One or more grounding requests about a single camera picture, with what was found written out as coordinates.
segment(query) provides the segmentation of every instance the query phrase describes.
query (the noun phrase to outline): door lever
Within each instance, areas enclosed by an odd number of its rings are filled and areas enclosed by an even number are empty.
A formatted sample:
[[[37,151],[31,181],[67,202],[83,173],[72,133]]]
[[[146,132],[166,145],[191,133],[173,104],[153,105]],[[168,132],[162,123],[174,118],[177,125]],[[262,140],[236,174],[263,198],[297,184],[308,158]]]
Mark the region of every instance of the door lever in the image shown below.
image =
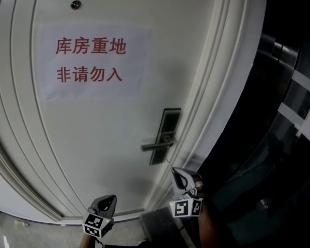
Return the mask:
[[[162,133],[159,143],[141,145],[141,151],[165,150],[170,148],[173,144],[174,141],[170,138],[170,136]]]
[[[169,148],[174,144],[180,110],[179,108],[165,109],[155,143],[141,145],[141,151],[153,151],[149,165],[165,161]]]

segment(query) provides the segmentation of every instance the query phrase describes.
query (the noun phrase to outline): forearm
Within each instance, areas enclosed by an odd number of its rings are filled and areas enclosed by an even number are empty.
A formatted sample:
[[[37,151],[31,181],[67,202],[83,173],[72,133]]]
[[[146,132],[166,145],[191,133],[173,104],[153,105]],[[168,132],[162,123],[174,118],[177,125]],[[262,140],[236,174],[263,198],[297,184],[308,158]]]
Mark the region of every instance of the forearm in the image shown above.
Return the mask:
[[[94,248],[95,247],[95,238],[91,235],[84,234],[80,248]]]
[[[206,203],[202,204],[201,213],[198,217],[198,227],[202,248],[220,247],[218,233],[211,220]]]

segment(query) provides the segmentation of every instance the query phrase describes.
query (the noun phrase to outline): electronic door lock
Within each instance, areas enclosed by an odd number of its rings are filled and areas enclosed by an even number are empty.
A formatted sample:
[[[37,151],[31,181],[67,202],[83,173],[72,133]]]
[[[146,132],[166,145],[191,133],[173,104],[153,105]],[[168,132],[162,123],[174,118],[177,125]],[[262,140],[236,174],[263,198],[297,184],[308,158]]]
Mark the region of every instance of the electronic door lock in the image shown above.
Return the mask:
[[[179,108],[165,109],[156,142],[153,144],[141,145],[141,151],[153,151],[149,165],[162,163],[165,160],[168,150],[174,144],[180,111],[181,109]]]

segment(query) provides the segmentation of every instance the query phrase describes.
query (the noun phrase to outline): white door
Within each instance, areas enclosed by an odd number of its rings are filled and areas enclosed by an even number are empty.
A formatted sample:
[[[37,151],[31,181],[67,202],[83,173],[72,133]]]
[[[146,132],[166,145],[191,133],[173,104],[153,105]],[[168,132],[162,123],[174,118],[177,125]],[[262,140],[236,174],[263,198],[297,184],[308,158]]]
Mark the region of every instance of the white door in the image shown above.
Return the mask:
[[[211,105],[196,119],[201,127],[194,140],[200,136],[229,74],[247,0],[80,0],[72,10],[73,1],[1,0],[0,140],[22,175],[63,216],[80,216],[107,194],[117,195],[116,212],[141,211],[167,175],[167,163],[149,165],[151,152],[141,152],[141,144],[155,141],[167,108],[182,109],[176,139],[185,140],[191,112],[205,97]],[[137,94],[41,98],[39,29],[80,23],[151,30]],[[209,78],[213,87],[205,92]],[[177,163],[192,151],[182,142],[170,151]]]

